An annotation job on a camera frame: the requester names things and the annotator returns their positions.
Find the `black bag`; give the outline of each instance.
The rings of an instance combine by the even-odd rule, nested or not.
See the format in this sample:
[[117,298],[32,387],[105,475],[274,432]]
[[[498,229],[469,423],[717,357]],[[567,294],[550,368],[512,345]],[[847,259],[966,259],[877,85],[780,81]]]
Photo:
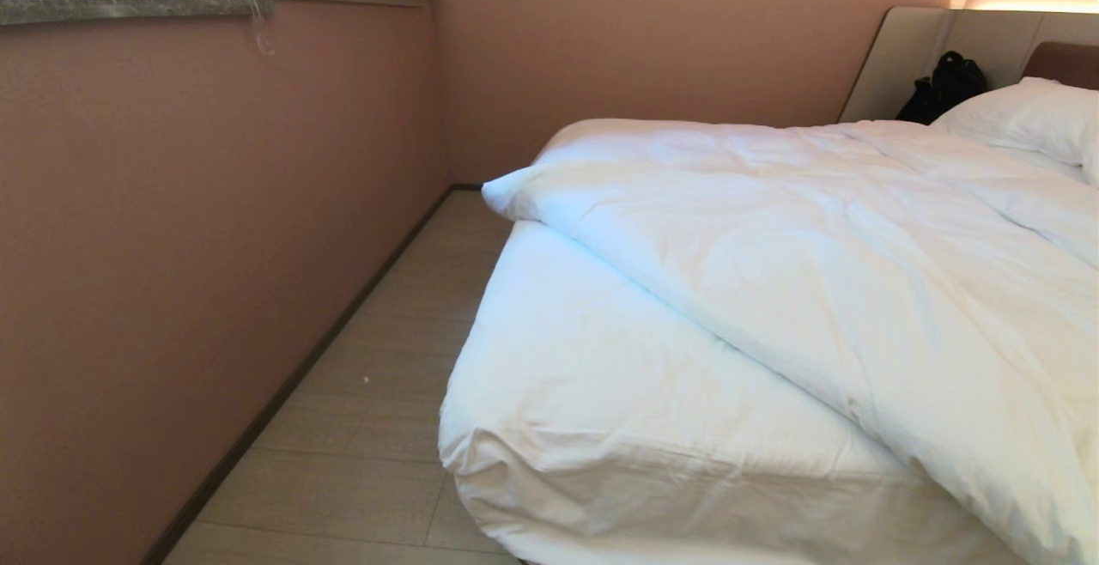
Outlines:
[[915,80],[915,92],[897,120],[931,125],[950,108],[981,92],[988,92],[988,82],[977,64],[958,53],[945,53],[931,77]]

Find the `upholstered headboard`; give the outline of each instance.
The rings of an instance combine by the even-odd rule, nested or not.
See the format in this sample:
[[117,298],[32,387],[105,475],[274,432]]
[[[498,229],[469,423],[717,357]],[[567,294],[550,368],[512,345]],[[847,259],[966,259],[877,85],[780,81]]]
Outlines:
[[1099,91],[1099,45],[1039,44],[1026,62],[1024,77],[1045,77],[1062,85]]

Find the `dark baseboard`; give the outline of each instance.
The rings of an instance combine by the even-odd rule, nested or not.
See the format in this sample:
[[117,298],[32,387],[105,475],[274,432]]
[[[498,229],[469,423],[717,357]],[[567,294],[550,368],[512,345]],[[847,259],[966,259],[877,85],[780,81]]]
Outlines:
[[435,214],[436,210],[439,210],[440,206],[443,204],[443,201],[446,200],[446,197],[451,195],[452,190],[462,189],[469,188],[464,186],[451,186],[447,190],[445,190],[443,196],[437,198],[431,209],[428,210],[428,213],[417,223],[415,228],[413,228],[408,235],[404,236],[401,244],[397,245],[397,250],[395,250],[389,258],[381,264],[378,272],[366,282],[363,290],[355,296],[355,299],[353,299],[343,313],[340,314],[336,322],[329,328],[329,331],[326,331],[320,342],[313,346],[313,350],[309,353],[306,359],[301,362],[301,365],[299,365],[289,378],[282,383],[282,386],[279,387],[275,397],[271,397],[270,401],[267,402],[267,406],[264,407],[264,410],[259,411],[259,414],[252,421],[247,430],[245,430],[244,433],[241,434],[240,439],[233,443],[229,453],[226,453],[225,456],[218,463],[218,466],[215,466],[213,470],[207,475],[202,485],[199,486],[198,490],[196,490],[191,498],[187,501],[187,505],[185,505],[179,513],[176,514],[176,518],[173,519],[168,528],[160,534],[160,538],[155,544],[153,544],[153,549],[145,554],[145,558],[141,562],[142,565],[160,565],[162,562],[168,557],[171,549],[174,549],[176,543],[179,542],[179,539],[184,536],[187,528],[191,525],[191,522],[193,522],[196,518],[198,518],[202,508],[206,507],[207,501],[209,501],[213,494],[218,491],[221,483],[224,481],[225,477],[229,477],[233,467],[236,466],[236,463],[240,462],[242,457],[244,457],[244,454],[252,446],[252,443],[259,437],[259,433],[263,432],[264,428],[267,428],[270,420],[275,418],[275,413],[282,408],[282,403],[290,397],[290,394],[298,388],[298,385],[300,385],[303,378],[306,378],[306,375],[309,374],[309,370],[314,364],[317,364],[317,361],[321,358],[324,351],[326,351],[329,345],[331,345],[331,343],[335,341],[336,336],[340,335],[340,332],[343,331],[346,323],[351,321],[355,312],[358,311],[363,301],[366,301],[366,296],[370,295],[374,287],[378,286],[381,278],[389,273],[389,269],[391,269],[395,264],[397,264],[397,259],[400,258],[401,253],[404,253],[404,251],[408,250],[408,245],[411,244],[418,233],[423,230],[424,225],[428,224],[428,221]]

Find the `pillow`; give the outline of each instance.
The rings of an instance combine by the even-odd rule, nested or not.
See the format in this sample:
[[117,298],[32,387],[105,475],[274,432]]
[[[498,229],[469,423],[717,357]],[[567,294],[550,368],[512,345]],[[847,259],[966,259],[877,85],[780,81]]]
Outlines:
[[1083,166],[1099,147],[1099,91],[1023,77],[1012,87],[965,100],[931,125],[985,145],[1040,151]]

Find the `tile floor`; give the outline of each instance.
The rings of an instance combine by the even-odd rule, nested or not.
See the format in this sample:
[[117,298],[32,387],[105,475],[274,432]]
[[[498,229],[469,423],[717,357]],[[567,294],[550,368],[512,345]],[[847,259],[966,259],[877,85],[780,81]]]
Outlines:
[[435,448],[446,380],[510,229],[478,192],[453,192],[167,565],[515,565],[469,519]]

